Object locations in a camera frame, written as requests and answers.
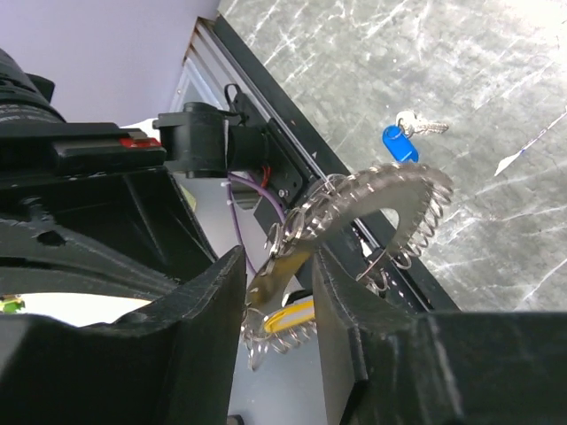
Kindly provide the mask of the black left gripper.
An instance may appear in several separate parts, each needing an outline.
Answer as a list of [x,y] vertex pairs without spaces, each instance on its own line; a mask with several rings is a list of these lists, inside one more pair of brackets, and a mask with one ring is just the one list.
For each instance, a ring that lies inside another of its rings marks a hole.
[[67,122],[50,104],[53,81],[1,52],[1,211],[84,235],[137,263],[187,281],[217,259],[175,178],[167,152],[139,128]]

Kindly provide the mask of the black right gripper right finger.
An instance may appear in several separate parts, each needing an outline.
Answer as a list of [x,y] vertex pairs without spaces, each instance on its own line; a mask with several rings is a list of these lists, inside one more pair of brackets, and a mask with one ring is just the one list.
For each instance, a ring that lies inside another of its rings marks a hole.
[[331,424],[563,424],[563,313],[408,314],[315,258]]

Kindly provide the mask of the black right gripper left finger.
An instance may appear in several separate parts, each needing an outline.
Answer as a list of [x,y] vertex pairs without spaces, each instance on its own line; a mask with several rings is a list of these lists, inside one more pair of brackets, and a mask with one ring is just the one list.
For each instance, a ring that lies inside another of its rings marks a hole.
[[111,324],[1,319],[4,424],[223,424],[246,286],[234,247]]

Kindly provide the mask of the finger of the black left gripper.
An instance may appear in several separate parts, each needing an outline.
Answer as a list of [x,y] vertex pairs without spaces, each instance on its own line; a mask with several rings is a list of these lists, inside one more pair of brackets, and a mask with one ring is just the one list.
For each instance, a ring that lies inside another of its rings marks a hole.
[[179,282],[54,223],[1,218],[1,292],[70,292],[154,300]]

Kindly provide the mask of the yellow key tag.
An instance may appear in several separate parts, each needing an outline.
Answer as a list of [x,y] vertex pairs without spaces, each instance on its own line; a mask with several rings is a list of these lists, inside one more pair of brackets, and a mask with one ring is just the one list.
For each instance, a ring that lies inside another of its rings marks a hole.
[[264,330],[277,333],[315,318],[315,305],[312,297],[305,297],[270,314],[263,322]]

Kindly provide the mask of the metal disc with key rings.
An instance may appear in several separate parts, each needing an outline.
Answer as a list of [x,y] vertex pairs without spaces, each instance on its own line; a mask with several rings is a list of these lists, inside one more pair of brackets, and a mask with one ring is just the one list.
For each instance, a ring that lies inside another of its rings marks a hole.
[[281,354],[305,343],[316,333],[315,319],[281,332],[267,333],[264,320],[284,307],[284,291],[291,278],[331,237],[353,221],[392,210],[398,224],[390,242],[355,279],[375,295],[389,287],[385,267],[411,268],[435,236],[450,205],[454,183],[444,172],[417,163],[372,166],[321,183],[303,205],[293,208],[284,222],[268,232],[268,260],[252,279],[245,296],[241,338],[248,351],[248,367],[255,371],[267,352]]

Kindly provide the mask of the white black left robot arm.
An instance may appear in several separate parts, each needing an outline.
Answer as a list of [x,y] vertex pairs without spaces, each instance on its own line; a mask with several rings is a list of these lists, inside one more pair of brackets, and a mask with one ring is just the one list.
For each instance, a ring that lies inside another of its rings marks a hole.
[[150,128],[64,120],[54,85],[1,57],[1,291],[154,299],[216,260],[175,181],[258,170],[239,112],[188,103]]

